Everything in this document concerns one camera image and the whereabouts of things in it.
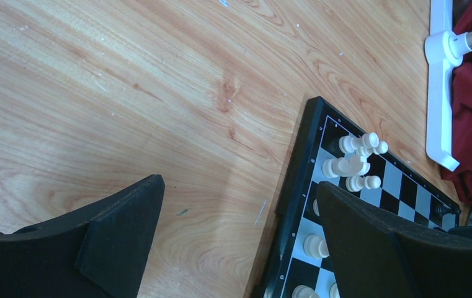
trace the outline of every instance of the white stand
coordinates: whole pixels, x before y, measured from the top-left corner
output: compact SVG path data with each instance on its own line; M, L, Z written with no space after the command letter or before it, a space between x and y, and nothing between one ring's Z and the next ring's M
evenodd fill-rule
M341 137L338 141L338 146L343 153L353 153L359 147L373 148L377 147L380 142L378 135L374 132L366 133L359 138L347 135Z
M356 153L358 155L363 155L365 157L369 157L373 153L376 154L376 155L380 155L380 154L387 153L387 151L389 151L389 145L387 145L387 143L385 141L380 141L380 144L375 148L360 147L360 148L356 149L354 151L354 153Z
M309 235L305 238L303 250L306 255L315 259L323 259L329 256L327 242L325 242L325 239L317 235Z
M369 172L371 164L367 157L354 155L349 160L344 157L323 161L321 170L327 178L363 176Z
M425 57L429 64L427 91L427 155L450 171L460 164L452 157L452 73L472 51L472 32L453 33L453 0L431 0Z
M382 185L382 180L378 176L366 176L366 177L348 177L345 180L345 186L348 191L357 192L361 191L362 188L366 189L377 189Z
M329 291L329 298L340 298L340 293L338 292L338 285L336 283L332 284L331 290Z
M297 286L292 292L292 298L319 298L319 295L308 286Z

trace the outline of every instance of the white square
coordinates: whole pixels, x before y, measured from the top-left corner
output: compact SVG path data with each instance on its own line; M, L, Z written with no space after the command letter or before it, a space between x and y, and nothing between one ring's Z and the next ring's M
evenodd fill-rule
M318 235L325 239L322 226L318 225L317 223L311 220L308 220L302 217L300 221L300 226L298 227L298 233L296 234L296 240L294 241L294 247L292 249L292 257L300 261L303 261L305 263L309 263L314 266L320 267L321 259L316 259L316 258L308 256L307 254L305 254L305 250L303 249L303 244L305 243L305 239L309 235L313 235L313 234Z
M417 200L415 209L425 218L429 219L429 209L431 208L431 194L420 185L417 185Z
M449 231L450 228L455 227L456 215L446 214L442 217L442 230Z
M320 296L320 298L328 298L331 286L336 282L334 273L320 268L318 274L318 281L316 282L316 289L314 291Z
M382 188L393 195L400 198L400 186L402 185L402 171L397 169L392 163L386 161Z
M367 189L363 188L360 191L360 199L368 202L369 204L380 207L380 199L382 197L382 188Z
M434 222L432 222L431 220L429 221L429 228L439 228L438 225L436 225Z
M400 206L398 207L398 216L414 222L415 210L409 207L406 203L400 201Z

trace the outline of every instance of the wooden table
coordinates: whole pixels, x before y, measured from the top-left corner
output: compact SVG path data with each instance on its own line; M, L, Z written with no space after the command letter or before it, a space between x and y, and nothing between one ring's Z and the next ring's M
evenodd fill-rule
M455 198L424 149L428 24L428 0L0 1L0 232L159 173L140 297L246 296L318 95Z

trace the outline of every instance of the white chess piece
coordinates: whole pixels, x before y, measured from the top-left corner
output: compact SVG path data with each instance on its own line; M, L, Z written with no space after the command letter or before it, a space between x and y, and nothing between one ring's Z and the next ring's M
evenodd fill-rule
M319 295L310 287L299 285L292 292L292 298L319 298Z
M375 132L366 133L359 138L346 135L338 141L338 146L343 153L353 153L360 147L375 148L378 147L380 139Z
M303 250L305 251L306 255L315 259L323 259L329 256L329 248L327 247L327 242L325 239L314 234L305 238Z
M316 216L319 216L318 200L314 200L314 203L313 203L313 211L314 211L314 214L316 214Z
M340 293L338 292L338 285L336 283L332 284L331 290L329 291L329 298L340 298Z
M348 191L357 192L362 188L376 189L382 184L382 180L378 176L365 176L365 177L347 177L345 180L345 186Z
M387 145L385 141L380 141L380 144L375 148L358 147L358 149L356 149L354 153L369 157L373 153L376 155L380 155L387 153L387 151L389 151L389 145Z
M354 155L347 159L344 157L330 158L323 161L321 171L327 178L362 176L369 172L371 164L367 157Z

